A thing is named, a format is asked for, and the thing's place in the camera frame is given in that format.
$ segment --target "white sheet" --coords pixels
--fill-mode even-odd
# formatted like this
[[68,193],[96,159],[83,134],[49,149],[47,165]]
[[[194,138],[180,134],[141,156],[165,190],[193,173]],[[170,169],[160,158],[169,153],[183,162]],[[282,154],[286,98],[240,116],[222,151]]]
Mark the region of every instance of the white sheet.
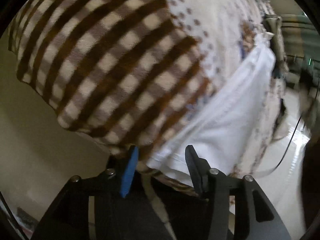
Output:
[[262,107],[275,56],[262,38],[225,86],[178,135],[147,162],[192,186],[185,147],[192,144],[211,167],[229,174],[244,152]]

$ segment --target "brown checkered fabric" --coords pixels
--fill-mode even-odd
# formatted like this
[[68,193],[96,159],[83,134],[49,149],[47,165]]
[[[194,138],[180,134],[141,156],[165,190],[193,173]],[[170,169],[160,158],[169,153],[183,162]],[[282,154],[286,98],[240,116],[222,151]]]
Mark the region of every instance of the brown checkered fabric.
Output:
[[18,79],[63,128],[114,154],[135,144],[148,157],[213,92],[196,40],[174,26],[166,0],[29,0],[9,36]]

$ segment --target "cable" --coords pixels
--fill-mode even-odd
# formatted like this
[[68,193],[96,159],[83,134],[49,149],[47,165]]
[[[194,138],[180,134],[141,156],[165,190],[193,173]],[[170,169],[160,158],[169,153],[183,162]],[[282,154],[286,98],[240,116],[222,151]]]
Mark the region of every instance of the cable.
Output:
[[17,228],[17,229],[19,230],[20,234],[23,236],[23,238],[24,238],[25,240],[29,240],[29,238],[28,238],[28,237],[26,236],[26,234],[23,232],[21,226],[19,225],[19,223],[18,223],[17,220],[15,219],[14,215],[12,214],[12,212],[11,212],[11,210],[10,210],[10,208],[9,208],[7,202],[5,201],[5,199],[4,199],[4,197],[3,197],[3,195],[2,195],[1,192],[0,192],[0,200],[2,201],[5,209],[7,210],[8,214],[9,214],[9,216],[10,216],[10,218],[11,218],[11,223],[15,226],[15,228]]
[[[320,85],[320,78],[318,79],[318,86],[317,86],[316,96],[315,96],[315,99],[314,99],[314,101],[313,101],[310,109],[313,107],[314,103],[315,103],[316,100],[317,100],[317,96],[318,96],[318,92],[319,92],[319,85]],[[281,160],[279,161],[279,163],[277,164],[277,166],[274,167],[273,169],[270,169],[270,170],[255,172],[255,173],[254,173],[254,177],[255,177],[255,178],[262,178],[262,177],[268,176],[268,175],[270,175],[271,173],[273,173],[273,172],[280,166],[280,164],[282,163],[282,161],[284,160],[284,157],[286,156],[286,154],[287,154],[287,152],[288,152],[290,143],[291,143],[291,141],[292,141],[292,139],[293,139],[293,136],[294,136],[294,134],[295,134],[295,132],[296,132],[296,130],[297,130],[297,128],[298,128],[298,125],[299,125],[299,122],[300,122],[301,118],[302,118],[302,115],[299,117],[299,120],[298,120],[298,122],[297,122],[297,124],[296,124],[296,127],[295,127],[294,130],[293,130],[293,133],[292,133],[291,139],[290,139],[290,141],[289,141],[289,143],[288,143],[288,145],[287,145],[287,148],[285,149],[284,154],[283,154]]]

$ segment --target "beige wall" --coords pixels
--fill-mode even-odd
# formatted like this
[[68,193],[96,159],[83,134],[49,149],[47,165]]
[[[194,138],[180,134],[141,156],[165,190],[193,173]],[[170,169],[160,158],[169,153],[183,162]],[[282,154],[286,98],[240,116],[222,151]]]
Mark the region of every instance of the beige wall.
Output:
[[278,15],[303,13],[302,9],[294,0],[271,0],[270,3]]
[[15,56],[0,40],[0,190],[11,207],[41,219],[73,175],[104,170],[107,154],[63,130],[53,110],[15,77]]

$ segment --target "bedding pile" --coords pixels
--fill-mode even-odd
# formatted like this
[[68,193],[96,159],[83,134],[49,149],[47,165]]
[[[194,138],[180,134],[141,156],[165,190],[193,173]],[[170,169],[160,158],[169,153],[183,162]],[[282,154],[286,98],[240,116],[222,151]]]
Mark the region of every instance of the bedding pile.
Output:
[[135,144],[140,172],[192,191],[185,168],[168,165],[184,162],[187,138],[234,176],[272,138],[283,87],[265,14],[268,0],[29,0],[9,50],[63,128],[119,158]]

